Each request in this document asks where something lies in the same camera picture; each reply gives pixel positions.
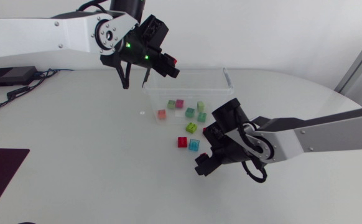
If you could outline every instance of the transparent bin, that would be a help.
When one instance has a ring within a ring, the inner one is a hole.
[[[208,126],[214,119],[211,115],[215,109],[229,100],[234,92],[228,71],[225,68],[201,70],[181,70],[177,78],[166,77],[151,72],[143,87],[144,93],[151,99],[152,109],[159,124],[195,124]],[[168,109],[169,100],[184,100],[183,108]],[[198,121],[198,101],[205,105],[207,114],[204,123]],[[195,116],[185,116],[187,108],[195,109]],[[159,119],[158,111],[166,110],[166,119]]]

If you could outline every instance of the black cable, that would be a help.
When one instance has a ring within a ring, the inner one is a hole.
[[[251,141],[248,139],[248,137],[246,137],[246,133],[244,132],[243,124],[241,122],[241,115],[238,113],[237,110],[234,111],[234,116],[235,116],[235,121],[238,125],[239,135],[241,136],[243,142],[251,149],[258,151],[258,150],[256,150],[256,146],[253,143],[251,143]],[[247,121],[246,123],[252,125],[254,130],[257,129],[256,125],[253,122]],[[246,165],[246,161],[242,162],[242,166],[243,166],[244,170],[246,171],[246,173],[250,176],[250,178],[252,178],[257,183],[264,183],[267,180],[267,172],[264,167],[262,167],[261,169],[258,169],[262,173],[262,178],[259,178],[250,172],[248,166]]]
[[[249,177],[251,177],[254,181],[256,181],[257,183],[264,183],[267,180],[267,172],[264,168],[259,169],[259,171],[262,173],[262,178],[256,177],[255,175],[253,175],[249,168],[248,165],[246,164],[246,161],[242,162],[242,166],[244,168],[244,170],[246,171],[246,173],[249,175]]]
[[[32,90],[34,90],[36,87],[38,87],[41,83],[43,83],[44,80],[52,77],[53,75],[55,75],[56,73],[58,73],[61,70],[70,70],[70,69],[51,69],[50,68],[50,69],[48,69],[47,71],[44,71],[44,72],[37,72],[35,75],[37,75],[40,79],[35,85],[30,86],[29,90],[21,93],[20,95],[16,95],[16,96],[12,97],[10,100],[7,100],[7,101],[4,101],[4,102],[0,103],[0,108],[7,105],[8,103],[15,100],[16,98],[19,98],[19,97],[21,97],[21,96],[23,96],[25,94],[30,93]]]
[[[252,148],[253,150],[256,148],[256,146],[250,142],[250,140],[246,137],[246,133],[244,132],[244,129],[243,129],[243,124],[241,122],[241,116],[240,114],[238,113],[237,110],[234,111],[234,116],[235,116],[235,121],[238,125],[238,132],[239,132],[239,135],[241,136],[243,142],[250,148]]]
[[[84,11],[84,10],[86,10],[86,9],[87,9],[88,7],[90,7],[90,6],[95,6],[95,7],[97,7],[98,9],[101,9],[101,11],[102,11],[103,13],[107,13],[106,10],[105,10],[102,6],[99,5],[100,2],[99,2],[99,1],[89,1],[89,2],[87,2],[87,3],[82,4],[82,5],[77,9],[77,11]]]

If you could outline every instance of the table surface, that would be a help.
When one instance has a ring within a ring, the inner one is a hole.
[[[359,108],[289,75],[230,75],[250,118]],[[194,159],[210,152],[202,127],[156,124],[143,76],[132,71],[123,90],[114,71],[63,71],[0,109],[0,147],[30,149],[0,198],[0,223],[362,223],[362,150],[270,164],[264,184],[241,164],[198,176]],[[0,101],[10,89],[0,87]],[[177,148],[178,136],[201,140],[200,150]]]

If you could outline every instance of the white robotic arm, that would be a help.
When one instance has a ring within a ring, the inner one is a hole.
[[[117,70],[125,89],[131,65],[147,69],[144,80],[152,68],[176,78],[177,60],[160,48],[167,26],[153,15],[140,25],[145,0],[112,1],[110,11],[99,5],[103,1],[90,1],[50,19],[0,19],[0,57],[65,49],[97,54],[104,65]],[[90,6],[101,10],[84,12]],[[127,62],[126,73],[122,61]]]
[[[51,19],[0,19],[0,57],[66,49],[111,55],[138,21],[109,12],[113,16],[70,12]]]
[[[195,170],[208,175],[222,164],[242,162],[248,175],[264,182],[264,166],[305,152],[362,149],[362,109],[311,120],[297,118],[248,119],[235,98],[213,112],[216,122],[203,132],[213,154],[200,155]],[[262,178],[252,175],[252,160]]]

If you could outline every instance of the plastic cube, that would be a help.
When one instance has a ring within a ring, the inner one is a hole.
[[[191,139],[189,140],[189,150],[198,151],[199,150],[199,140]]]
[[[183,108],[183,100],[177,100],[175,102],[175,107],[176,108]]]
[[[188,147],[187,137],[179,137],[179,147]]]
[[[175,109],[175,100],[169,100],[169,102],[167,103],[167,108]]]
[[[194,133],[196,130],[198,129],[198,126],[196,124],[193,124],[193,123],[189,123],[186,130],[189,132],[189,133]]]
[[[193,118],[194,115],[195,115],[195,109],[188,108],[185,112],[185,116],[187,118]]]
[[[205,110],[205,104],[202,101],[198,101],[198,111],[203,112]]]
[[[198,121],[199,121],[199,122],[206,122],[206,116],[207,116],[206,113],[199,113],[199,115],[198,115]]]
[[[166,110],[159,110],[158,112],[157,112],[157,117],[159,118],[159,119],[166,119]]]

